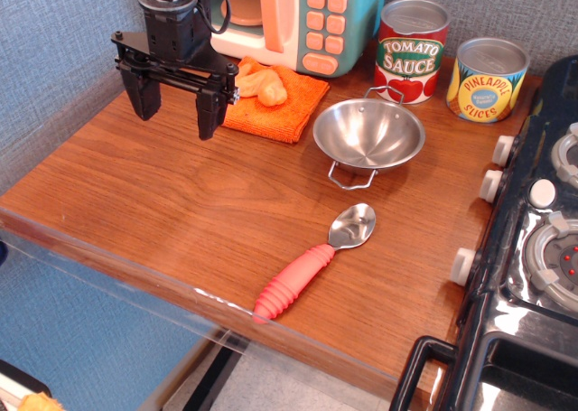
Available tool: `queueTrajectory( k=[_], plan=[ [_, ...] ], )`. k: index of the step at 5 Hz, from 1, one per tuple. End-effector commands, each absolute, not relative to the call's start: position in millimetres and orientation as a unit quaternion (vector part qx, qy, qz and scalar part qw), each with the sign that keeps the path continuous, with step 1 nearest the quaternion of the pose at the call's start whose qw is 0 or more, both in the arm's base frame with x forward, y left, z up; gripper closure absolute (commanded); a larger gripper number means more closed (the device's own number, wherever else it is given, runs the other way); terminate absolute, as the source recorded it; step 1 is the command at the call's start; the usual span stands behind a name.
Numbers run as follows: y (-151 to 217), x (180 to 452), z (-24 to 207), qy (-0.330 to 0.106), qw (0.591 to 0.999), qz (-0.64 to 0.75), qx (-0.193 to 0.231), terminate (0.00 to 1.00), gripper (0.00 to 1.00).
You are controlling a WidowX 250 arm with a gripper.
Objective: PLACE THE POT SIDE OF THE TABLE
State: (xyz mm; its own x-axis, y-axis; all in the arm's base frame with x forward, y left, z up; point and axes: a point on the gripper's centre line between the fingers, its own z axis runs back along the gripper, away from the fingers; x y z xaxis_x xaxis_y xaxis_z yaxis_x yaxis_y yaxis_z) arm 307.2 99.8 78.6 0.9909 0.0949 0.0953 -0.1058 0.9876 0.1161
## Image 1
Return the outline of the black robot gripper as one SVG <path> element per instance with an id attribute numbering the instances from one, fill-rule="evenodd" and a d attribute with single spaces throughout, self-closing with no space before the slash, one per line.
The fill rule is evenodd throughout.
<path id="1" fill-rule="evenodd" d="M 162 105 L 160 85 L 197 94 L 200 140 L 209 140 L 224 122 L 228 104 L 238 101 L 238 67 L 211 45 L 224 33 L 230 5 L 219 29 L 211 18 L 211 0 L 137 0 L 145 30 L 116 31 L 116 64 L 135 113 L 151 119 Z"/>

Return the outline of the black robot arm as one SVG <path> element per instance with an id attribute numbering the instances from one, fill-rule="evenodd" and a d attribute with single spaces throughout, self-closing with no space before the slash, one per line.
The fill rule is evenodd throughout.
<path id="1" fill-rule="evenodd" d="M 196 95 L 199 137 L 209 140 L 239 99 L 238 66 L 211 45 L 228 29 L 229 0 L 137 0 L 145 31 L 116 31 L 116 65 L 135 113 L 144 121 L 162 105 L 162 84 Z"/>

